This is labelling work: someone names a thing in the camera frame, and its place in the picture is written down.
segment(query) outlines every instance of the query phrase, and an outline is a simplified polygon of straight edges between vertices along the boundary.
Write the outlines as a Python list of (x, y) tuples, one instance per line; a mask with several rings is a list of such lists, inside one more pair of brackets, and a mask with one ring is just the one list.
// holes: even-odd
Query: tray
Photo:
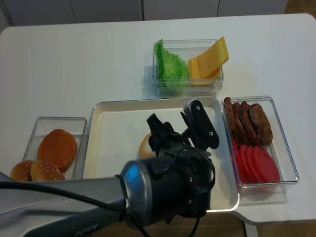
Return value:
[[(255, 96), (255, 97), (239, 97), (231, 98), (232, 104), (235, 102), (241, 103), (246, 101), (249, 105), (258, 103), (262, 106), (271, 126), (271, 131), (273, 134), (272, 143), (268, 146), (262, 146), (274, 160), (279, 174), (280, 182), (274, 183), (243, 183), (240, 179), (238, 173), (235, 154), (233, 152), (232, 137), (229, 135), (229, 144), (231, 153), (233, 154), (233, 161), (236, 171), (236, 178), (238, 183), (239, 193), (244, 195), (256, 195), (260, 193), (266, 194), (284, 194), (287, 189), (289, 189), (294, 184), (299, 181), (299, 175), (297, 173), (291, 151), (288, 147), (285, 134), (283, 132), (280, 120), (277, 115), (277, 110), (274, 105), (273, 99), (270, 96)], [(224, 114), (224, 124), (226, 127), (226, 132), (229, 134), (229, 124), (227, 121), (225, 103), (222, 101), (223, 114)]]
[[(139, 158), (139, 146), (150, 132), (146, 119), (155, 113), (168, 121), (174, 130), (182, 133), (185, 125), (180, 112), (193, 98), (102, 102), (92, 111), (84, 178), (101, 178), (119, 174), (123, 166)], [(225, 133), (220, 103), (213, 97), (198, 98), (216, 129), (220, 145), (209, 149), (216, 169), (216, 184), (211, 191), (211, 209), (208, 212), (234, 210), (239, 203), (230, 150)]]
[(85, 118), (39, 117), (34, 125), (23, 161), (38, 160), (38, 149), (47, 134), (55, 129), (71, 133), (77, 142), (77, 154), (69, 169), (64, 173), (67, 180), (81, 179), (87, 147), (87, 122)]
[[(163, 40), (163, 47), (170, 53), (178, 55), (187, 64), (191, 58), (207, 51), (216, 39)], [(158, 78), (158, 64), (153, 52), (153, 90), (160, 98), (213, 96), (217, 97), (224, 80), (223, 68), (218, 78), (211, 79), (161, 79)]]

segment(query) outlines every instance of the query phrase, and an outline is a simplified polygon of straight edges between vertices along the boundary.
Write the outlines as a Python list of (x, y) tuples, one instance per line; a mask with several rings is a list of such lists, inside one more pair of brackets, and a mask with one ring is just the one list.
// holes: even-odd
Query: white table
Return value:
[(86, 117), (100, 101), (152, 98), (153, 43), (219, 39), (226, 96), (270, 95), (300, 181), (282, 204), (239, 206), (251, 224), (316, 219), (316, 22), (307, 14), (14, 27), (0, 35), (0, 171), (39, 116)]

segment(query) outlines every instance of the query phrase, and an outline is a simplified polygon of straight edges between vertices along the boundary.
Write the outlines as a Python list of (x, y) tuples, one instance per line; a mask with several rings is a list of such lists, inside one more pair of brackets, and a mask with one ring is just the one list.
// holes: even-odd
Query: floor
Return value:
[(316, 237), (316, 222), (257, 226), (258, 237)]
[[(167, 225), (164, 221), (146, 227), (151, 237), (188, 237), (195, 219), (176, 216)], [(125, 223), (102, 229), (91, 237), (142, 237), (139, 231), (131, 230)], [(230, 214), (208, 214), (201, 218), (195, 237), (245, 237), (243, 222)]]
[[(316, 19), (316, 0), (289, 0), (285, 13), (309, 13)], [(0, 11), (0, 33), (7, 23)], [(194, 219), (175, 217), (170, 225), (159, 222), (146, 228), (151, 237), (187, 237), (194, 226)], [(302, 224), (261, 225), (258, 237), (316, 237), (316, 222)], [(140, 237), (139, 231), (119, 223), (102, 229), (90, 237)], [(243, 222), (230, 214), (208, 214), (201, 219), (195, 237), (245, 237)]]
[(288, 0), (285, 13), (308, 13), (316, 19), (316, 0)]

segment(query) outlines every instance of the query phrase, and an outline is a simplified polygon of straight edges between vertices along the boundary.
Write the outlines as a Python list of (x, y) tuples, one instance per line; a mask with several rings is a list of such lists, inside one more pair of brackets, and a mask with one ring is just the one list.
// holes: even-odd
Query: burger patty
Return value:
[(257, 136), (263, 145), (269, 145), (272, 142), (273, 135), (269, 120), (263, 111), (261, 105), (253, 104), (249, 108), (249, 116)]
[(249, 142), (252, 143), (254, 146), (262, 146), (262, 143), (259, 140), (256, 131), (253, 128), (252, 123), (250, 121), (249, 107), (250, 106), (245, 101), (242, 102), (239, 109), (239, 118), (244, 130), (247, 133)]
[(243, 126), (242, 126), (241, 121), (239, 119), (240, 104), (234, 103), (232, 105), (232, 107), (233, 107), (233, 111), (234, 111), (234, 115), (235, 115), (235, 124), (236, 124), (238, 142), (239, 142), (239, 144), (248, 144), (247, 134), (246, 134), (245, 130), (243, 129)]
[(235, 140), (235, 142), (238, 143), (237, 134), (236, 134), (235, 116), (234, 116), (231, 98), (226, 97), (224, 99), (224, 103), (225, 103), (225, 108), (226, 108), (227, 120), (229, 124), (229, 130), (231, 132), (233, 140)]

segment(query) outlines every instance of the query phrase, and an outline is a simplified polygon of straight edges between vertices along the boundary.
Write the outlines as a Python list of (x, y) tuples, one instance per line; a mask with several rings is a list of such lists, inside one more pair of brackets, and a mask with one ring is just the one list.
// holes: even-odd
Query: wall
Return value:
[(8, 24), (4, 18), (3, 12), (0, 9), (0, 34), (7, 27), (8, 27)]

